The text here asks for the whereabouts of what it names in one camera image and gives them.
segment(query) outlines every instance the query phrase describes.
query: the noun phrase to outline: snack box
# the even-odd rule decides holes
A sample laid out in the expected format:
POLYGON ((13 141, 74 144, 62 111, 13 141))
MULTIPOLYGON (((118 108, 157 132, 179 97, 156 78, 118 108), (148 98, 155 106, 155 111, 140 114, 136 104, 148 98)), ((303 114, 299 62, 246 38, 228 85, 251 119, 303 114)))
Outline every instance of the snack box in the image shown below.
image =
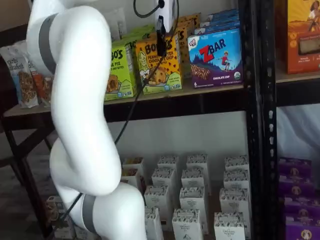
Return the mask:
POLYGON ((278 162, 278 172, 283 175, 311 178, 311 169, 312 162, 310 160, 280 157, 278 162))
POLYGON ((172 214, 174 208, 171 204, 169 187, 147 186, 144 193, 144 200, 148 207, 159 209, 162 230, 172 231, 172 214))
POLYGON ((278 194, 279 196, 295 195, 313 197, 315 196, 315 184, 312 178, 279 175, 278 194))
POLYGON ((144 207, 145 232, 147 240, 164 240, 161 228, 159 209, 157 207, 144 207))
POLYGON ((186 157, 186 167, 200 167, 203 169, 204 183, 205 188, 208 191, 208 194, 212 195, 212 186, 211 186, 211 178, 209 174, 209 166, 208 166, 208 155, 207 154, 194 154, 186 157))
POLYGON ((46 200, 45 206, 48 220, 56 228, 55 238, 74 239, 76 232, 71 217, 68 215, 63 222, 60 221, 60 217, 66 212, 62 199, 59 196, 50 196, 46 200))
POLYGON ((180 205, 182 209, 199 209, 203 234, 209 234, 208 228, 208 196, 203 186, 182 187, 180 190, 180 205))
POLYGON ((105 92, 105 101, 132 98, 137 91, 132 51, 129 44, 114 42, 111 69, 105 92))
POLYGON ((320 239, 320 218, 286 215, 285 216, 285 239, 286 240, 320 239))
POLYGON ((188 37, 192 83, 195 88, 243 82, 238 28, 188 37))
POLYGON ((217 240, 245 240, 244 217, 240 212, 214 213, 214 234, 217 240))
POLYGON ((175 209, 172 218, 175 240, 203 240, 200 215, 198 209, 175 209))
POLYGON ((245 239, 251 239, 251 206, 248 189, 220 189, 220 206, 223 213, 242 213, 245 239))
MULTIPOLYGON (((167 51, 159 68, 143 88, 144 94, 154 94, 182 89, 182 69, 179 39, 176 34, 165 37, 167 51)), ((161 56, 157 52, 157 38, 143 39, 135 44, 140 80, 143 83, 156 69, 161 56)))
POLYGON ((175 208, 180 207, 179 190, 177 186, 177 172, 173 167, 158 167, 152 174, 154 186, 168 186, 170 197, 175 208))
POLYGON ((194 35, 202 35, 227 29, 235 29, 240 26, 240 21, 232 21, 221 25, 209 25, 194 30, 194 35))
POLYGON ((300 217, 320 217, 320 198, 286 195, 284 212, 300 217))

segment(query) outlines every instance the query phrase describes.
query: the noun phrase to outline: clif z bar box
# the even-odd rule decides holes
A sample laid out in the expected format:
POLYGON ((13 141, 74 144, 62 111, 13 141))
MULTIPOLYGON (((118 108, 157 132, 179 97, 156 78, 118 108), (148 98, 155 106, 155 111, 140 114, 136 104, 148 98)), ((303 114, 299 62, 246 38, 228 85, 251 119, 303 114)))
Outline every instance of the clif z bar box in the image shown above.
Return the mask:
POLYGON ((188 37, 195 88, 241 84, 243 64, 238 28, 188 37))

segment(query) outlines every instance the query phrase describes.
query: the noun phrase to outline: bag of snacks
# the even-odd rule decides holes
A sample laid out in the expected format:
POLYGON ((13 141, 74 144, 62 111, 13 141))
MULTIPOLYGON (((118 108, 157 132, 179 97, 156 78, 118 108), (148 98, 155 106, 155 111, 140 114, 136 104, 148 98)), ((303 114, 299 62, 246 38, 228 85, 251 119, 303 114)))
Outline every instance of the bag of snacks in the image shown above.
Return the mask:
POLYGON ((13 79, 18 102, 23 108, 32 108, 38 105, 35 83, 31 75, 28 59, 23 55, 18 45, 0 48, 13 79))

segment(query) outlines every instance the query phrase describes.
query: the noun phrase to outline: purple box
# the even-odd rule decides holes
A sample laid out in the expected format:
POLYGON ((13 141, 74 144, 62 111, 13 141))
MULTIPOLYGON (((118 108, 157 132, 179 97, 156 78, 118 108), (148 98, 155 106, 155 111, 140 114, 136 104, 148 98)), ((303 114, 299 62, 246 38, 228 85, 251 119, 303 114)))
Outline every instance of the purple box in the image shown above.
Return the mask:
POLYGON ((278 194, 279 196, 295 195, 295 196, 314 197, 315 184, 312 178, 280 175, 278 194))
POLYGON ((320 239, 320 218, 285 216, 286 240, 318 240, 320 239))
POLYGON ((283 175, 310 178, 311 165, 312 162, 310 160, 280 157, 278 162, 278 172, 283 175))
POLYGON ((284 196, 284 212, 300 217, 320 218, 320 198, 286 195, 284 196))

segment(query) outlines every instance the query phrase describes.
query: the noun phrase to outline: bobo's box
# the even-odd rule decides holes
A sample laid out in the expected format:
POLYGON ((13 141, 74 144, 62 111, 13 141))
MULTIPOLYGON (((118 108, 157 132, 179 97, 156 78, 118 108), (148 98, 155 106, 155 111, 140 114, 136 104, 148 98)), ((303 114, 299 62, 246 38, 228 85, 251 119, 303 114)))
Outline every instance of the bobo's box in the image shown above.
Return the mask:
POLYGON ((111 69, 104 100, 132 98, 136 94, 136 78, 129 44, 112 45, 111 69))
POLYGON ((310 160, 280 157, 278 172, 283 175, 311 178, 311 165, 310 160))
POLYGON ((161 56, 157 52, 157 38, 151 37, 137 41, 135 44, 137 64, 139 66, 140 80, 144 83, 143 94, 154 94, 182 89, 181 55, 178 35, 172 41, 171 36, 165 37, 166 56, 162 60, 154 75, 161 56))
POLYGON ((241 84, 243 65, 238 28, 188 37, 195 88, 241 84))

